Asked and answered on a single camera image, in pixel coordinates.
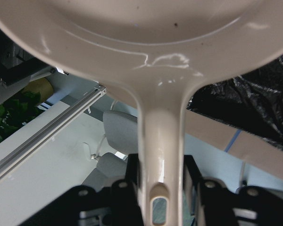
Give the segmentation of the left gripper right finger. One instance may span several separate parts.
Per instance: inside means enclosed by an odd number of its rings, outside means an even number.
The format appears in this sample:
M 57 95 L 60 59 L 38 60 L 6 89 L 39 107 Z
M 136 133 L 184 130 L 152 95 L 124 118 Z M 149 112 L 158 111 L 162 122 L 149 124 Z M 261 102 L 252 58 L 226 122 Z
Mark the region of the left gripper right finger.
M 191 155 L 184 156 L 183 190 L 196 226 L 283 226 L 283 193 L 259 186 L 233 193 L 222 180 L 202 176 Z

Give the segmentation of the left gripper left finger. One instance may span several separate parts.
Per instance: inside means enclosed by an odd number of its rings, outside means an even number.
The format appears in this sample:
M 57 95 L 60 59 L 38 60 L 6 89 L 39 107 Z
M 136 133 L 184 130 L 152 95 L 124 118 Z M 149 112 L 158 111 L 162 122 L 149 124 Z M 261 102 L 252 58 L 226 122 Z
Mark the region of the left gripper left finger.
M 100 191 L 74 186 L 24 220 L 23 226 L 141 226 L 139 158 L 130 154 L 125 177 Z

